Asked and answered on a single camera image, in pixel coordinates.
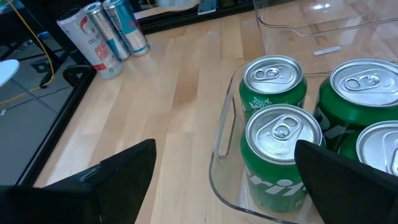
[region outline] white can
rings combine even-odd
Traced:
[[[103,78],[120,74],[122,64],[84,10],[68,10],[57,24]]]

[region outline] transparent container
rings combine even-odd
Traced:
[[[264,219],[268,219],[279,223],[321,224],[323,222],[309,196],[300,209],[290,213],[275,213],[257,207],[251,197],[240,148],[245,121],[239,84],[247,64],[243,64],[235,71],[229,84],[211,155],[210,185],[223,203],[236,210],[251,214],[246,217],[248,223],[265,223]],[[304,107],[307,111],[313,111],[317,95],[316,89],[326,77],[327,75],[305,75],[308,90]]]
[[[305,73],[330,72],[358,58],[397,61],[396,0],[298,0],[271,6],[277,2],[253,0],[267,55],[293,57]]]
[[[266,55],[286,55],[301,64],[308,86],[304,108],[310,113],[321,82],[337,65],[357,58],[397,61],[396,0],[254,0],[254,7]],[[239,145],[245,127],[239,83],[246,65],[235,71],[226,94],[211,155],[211,187],[247,223],[321,224],[309,196],[290,213],[257,207],[251,198]]]

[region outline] white object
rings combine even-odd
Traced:
[[[317,50],[316,52],[313,52],[313,54],[315,56],[319,56],[319,55],[324,55],[324,54],[336,52],[336,51],[339,51],[339,50],[341,50],[341,47],[331,47],[329,49]]]
[[[19,68],[19,62],[15,59],[0,62],[0,86],[10,80]]]

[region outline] green soda can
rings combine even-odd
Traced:
[[[244,69],[239,85],[244,119],[259,109],[279,103],[303,107],[307,82],[294,59],[282,55],[257,58]]]
[[[398,121],[370,125],[356,141],[359,161],[398,176]]]
[[[348,159],[353,159],[359,161],[358,155],[356,154],[356,140],[358,139],[360,131],[355,132],[348,136],[340,145],[338,154],[347,157]]]
[[[323,136],[308,112],[292,105],[271,105],[248,121],[241,140],[249,190],[254,202],[273,212],[301,206],[307,191],[294,161],[297,140],[318,146]]]
[[[375,59],[337,66],[320,87],[315,117],[329,150],[350,134],[397,118],[398,67]]]

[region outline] aluminum can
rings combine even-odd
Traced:
[[[350,134],[397,114],[398,67],[376,59],[337,66],[321,84],[315,110],[326,145],[335,152]]]
[[[94,25],[98,28],[101,35],[105,38],[106,43],[111,47],[117,58],[120,61],[124,61],[129,58],[130,51],[127,48],[126,43],[107,18],[101,3],[94,2],[85,6],[83,9]]]
[[[346,138],[339,154],[398,176],[398,121],[372,124]]]
[[[65,12],[57,24],[103,78],[114,78],[123,69],[119,60],[84,10]]]
[[[147,53],[149,44],[139,28],[130,3],[127,0],[105,0],[102,6],[114,26],[128,43],[131,53],[134,56]]]
[[[325,147],[321,128],[305,110],[293,105],[270,105],[249,120],[241,153],[254,202],[272,212],[301,206],[307,191],[295,164],[297,140]]]
[[[307,82],[294,59],[282,55],[257,58],[244,69],[239,85],[246,121],[259,109],[279,103],[304,106]]]

